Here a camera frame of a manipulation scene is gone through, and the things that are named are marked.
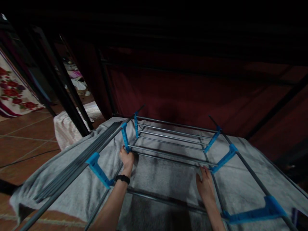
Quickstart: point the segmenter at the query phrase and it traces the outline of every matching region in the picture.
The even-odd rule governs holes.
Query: watch strap
[[[127,184],[129,184],[131,182],[130,178],[128,178],[125,175],[117,175],[115,177],[115,181],[117,181],[117,180],[125,181]]]

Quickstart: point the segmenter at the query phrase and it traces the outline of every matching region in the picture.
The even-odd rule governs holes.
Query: dark red fabric
[[[109,103],[101,81],[99,66],[94,61],[93,47],[69,42],[87,83],[94,88],[95,100],[105,118],[111,117]],[[266,64],[221,58],[137,51],[124,48],[103,50],[107,60],[141,65],[207,71],[242,77],[276,78],[298,81],[308,69],[284,64]],[[119,116],[132,115],[144,103],[141,116],[214,129],[211,115],[225,133],[244,137],[291,89],[263,83],[207,78],[171,72],[109,66],[109,80]],[[298,124],[306,126],[307,101],[294,99],[251,142],[274,160],[307,135],[298,132]]]
[[[102,73],[98,65],[98,59],[96,58],[94,45],[77,39],[70,39],[68,37],[65,37],[65,42],[67,43],[67,48],[79,71],[83,75],[98,108],[106,120],[110,119],[112,117],[112,111],[105,90],[106,87]]]

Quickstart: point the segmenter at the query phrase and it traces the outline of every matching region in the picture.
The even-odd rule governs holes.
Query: person's right hand
[[[198,192],[204,203],[213,201],[215,202],[214,187],[212,184],[211,172],[205,166],[203,167],[200,166],[200,170],[202,173],[202,179],[200,178],[199,174],[196,173]]]
[[[124,169],[128,169],[129,171],[132,171],[133,165],[134,165],[134,154],[132,152],[129,152],[127,154],[124,145],[121,147],[119,156],[123,162]]]

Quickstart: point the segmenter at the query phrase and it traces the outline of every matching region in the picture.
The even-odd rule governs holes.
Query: tile floor
[[[82,101],[86,104],[93,101],[93,98],[84,98]],[[60,104],[52,108],[57,114],[63,111]],[[94,128],[101,123],[102,121],[96,121]],[[0,166],[58,148],[53,118],[46,109],[0,122]],[[56,150],[0,168],[0,179],[20,185],[59,152],[60,150]],[[15,212],[9,204],[9,199],[10,196],[0,193],[0,230],[12,230],[17,225]],[[47,211],[30,230],[83,230],[84,226],[85,223],[78,218],[56,211]]]

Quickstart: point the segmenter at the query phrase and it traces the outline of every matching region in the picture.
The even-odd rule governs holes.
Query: electrical cable
[[[8,165],[0,166],[0,168],[4,168],[4,167],[7,167],[7,166],[10,166],[10,165],[13,165],[13,164],[17,164],[17,163],[23,162],[23,161],[25,161],[25,160],[28,160],[28,159],[31,159],[31,158],[34,158],[34,157],[37,157],[37,156],[40,156],[40,155],[43,155],[43,154],[52,152],[52,151],[57,151],[57,150],[60,150],[60,149],[55,149],[55,150],[50,150],[50,151],[47,151],[47,152],[43,152],[43,153],[41,153],[41,154],[38,154],[38,155],[35,155],[35,156],[32,156],[32,157],[29,157],[29,158],[24,159],[24,160],[20,160],[20,161],[16,161],[16,162],[13,162],[13,163],[8,164]]]

